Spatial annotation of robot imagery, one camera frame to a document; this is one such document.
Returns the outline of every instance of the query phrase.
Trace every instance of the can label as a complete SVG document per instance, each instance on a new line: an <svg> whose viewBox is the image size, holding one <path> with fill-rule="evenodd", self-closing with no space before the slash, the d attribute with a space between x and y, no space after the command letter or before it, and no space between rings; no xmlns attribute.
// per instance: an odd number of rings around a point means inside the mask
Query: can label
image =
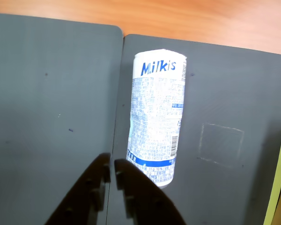
<svg viewBox="0 0 281 225"><path fill-rule="evenodd" d="M126 158L160 187L174 176L185 69L185 56L164 49L141 52L133 62Z"/></svg>

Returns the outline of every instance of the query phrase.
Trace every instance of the beverage can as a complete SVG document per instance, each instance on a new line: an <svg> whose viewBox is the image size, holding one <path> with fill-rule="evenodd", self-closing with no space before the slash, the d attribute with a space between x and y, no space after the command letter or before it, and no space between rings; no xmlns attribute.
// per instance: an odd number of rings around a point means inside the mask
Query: beverage can
<svg viewBox="0 0 281 225"><path fill-rule="evenodd" d="M174 177L185 73L186 57L165 49L138 53L133 61L126 159L161 188Z"/></svg>

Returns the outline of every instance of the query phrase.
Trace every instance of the orange wooden surface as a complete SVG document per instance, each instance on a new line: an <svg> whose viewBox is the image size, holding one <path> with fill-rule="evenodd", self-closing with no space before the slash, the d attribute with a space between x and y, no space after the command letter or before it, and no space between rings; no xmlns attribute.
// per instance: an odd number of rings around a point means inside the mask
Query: orange wooden surface
<svg viewBox="0 0 281 225"><path fill-rule="evenodd" d="M281 54L281 0L0 0L0 13Z"/></svg>

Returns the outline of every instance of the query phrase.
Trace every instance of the gray mat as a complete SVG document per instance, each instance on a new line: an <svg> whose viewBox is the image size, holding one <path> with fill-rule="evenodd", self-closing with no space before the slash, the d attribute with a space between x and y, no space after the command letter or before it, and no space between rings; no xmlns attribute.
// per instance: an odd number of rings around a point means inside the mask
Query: gray mat
<svg viewBox="0 0 281 225"><path fill-rule="evenodd" d="M126 156L134 55L162 48L187 56L175 175L164 192L189 225L262 225L281 144L281 55L125 37L115 158ZM107 224L133 224L115 180Z"/></svg>
<svg viewBox="0 0 281 225"><path fill-rule="evenodd" d="M111 152L122 47L115 26L0 15L0 225L43 224Z"/></svg>

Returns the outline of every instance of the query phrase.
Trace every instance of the barcode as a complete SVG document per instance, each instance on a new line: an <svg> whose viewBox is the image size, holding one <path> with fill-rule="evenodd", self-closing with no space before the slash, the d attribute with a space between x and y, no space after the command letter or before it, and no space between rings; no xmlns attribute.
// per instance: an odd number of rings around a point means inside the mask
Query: barcode
<svg viewBox="0 0 281 225"><path fill-rule="evenodd" d="M172 136L172 147L170 150L171 157L176 155L177 146L178 146L178 136Z"/></svg>
<svg viewBox="0 0 281 225"><path fill-rule="evenodd" d="M182 81L185 81L185 75L186 75L186 61L183 62Z"/></svg>

